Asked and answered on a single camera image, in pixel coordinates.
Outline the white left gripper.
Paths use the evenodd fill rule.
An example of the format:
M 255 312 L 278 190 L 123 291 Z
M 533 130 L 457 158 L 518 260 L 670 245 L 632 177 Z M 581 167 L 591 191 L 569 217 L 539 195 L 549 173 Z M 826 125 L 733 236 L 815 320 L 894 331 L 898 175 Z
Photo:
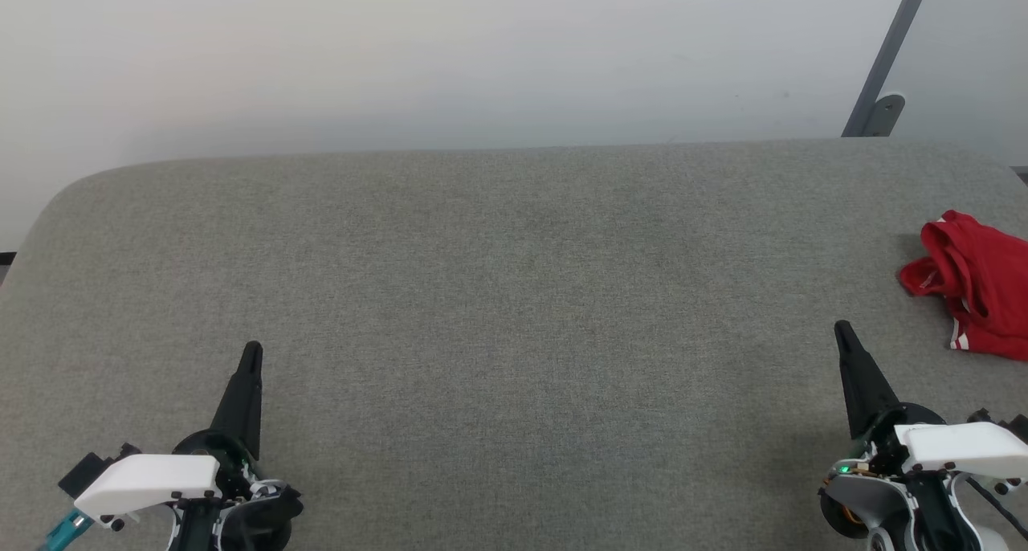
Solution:
M 169 455 L 128 452 L 103 460 L 75 510 L 110 525 L 162 504 L 221 502 L 241 504 L 267 495 L 267 481 L 257 471 L 262 414 L 262 345 L 243 346 L 236 371 L 210 423 L 210 429 L 184 438 Z

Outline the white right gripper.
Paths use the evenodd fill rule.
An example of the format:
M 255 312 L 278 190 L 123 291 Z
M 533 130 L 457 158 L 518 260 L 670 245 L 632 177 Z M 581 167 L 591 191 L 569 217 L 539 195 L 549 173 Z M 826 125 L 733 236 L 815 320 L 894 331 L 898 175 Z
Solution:
M 967 423 L 947 424 L 918 405 L 900 405 L 895 391 L 864 348 L 851 323 L 834 323 L 846 415 L 851 474 L 897 478 L 916 473 L 965 473 L 995 481 L 1024 481 L 1026 416 L 994 420 L 987 409 Z

